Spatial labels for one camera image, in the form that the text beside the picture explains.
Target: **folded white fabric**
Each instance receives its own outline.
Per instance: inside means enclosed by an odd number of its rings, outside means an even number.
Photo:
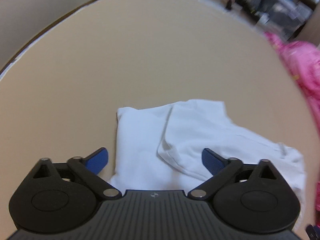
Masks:
[[[304,207],[301,153],[236,126],[223,102],[201,99],[151,109],[118,109],[116,169],[109,183],[122,193],[127,189],[187,193],[212,177],[202,165],[204,148],[244,163],[270,159]]]

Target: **beige table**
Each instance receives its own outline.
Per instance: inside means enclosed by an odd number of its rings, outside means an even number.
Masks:
[[[0,82],[0,239],[9,199],[41,157],[64,162],[105,146],[116,111],[190,98],[223,100],[232,120],[300,150],[303,227],[314,221],[320,145],[300,91],[263,37],[196,0],[100,0],[51,30]]]

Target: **pink blanket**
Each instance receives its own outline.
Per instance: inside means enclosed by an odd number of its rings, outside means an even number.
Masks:
[[[265,36],[305,94],[320,132],[320,50],[306,41],[285,44],[273,33]]]

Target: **black gripper base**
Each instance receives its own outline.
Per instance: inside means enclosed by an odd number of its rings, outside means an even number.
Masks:
[[[299,240],[289,230],[270,235],[237,231],[221,222],[207,202],[188,199],[183,191],[134,190],[121,199],[104,201],[90,221],[74,230],[54,235],[19,230],[9,239]]]

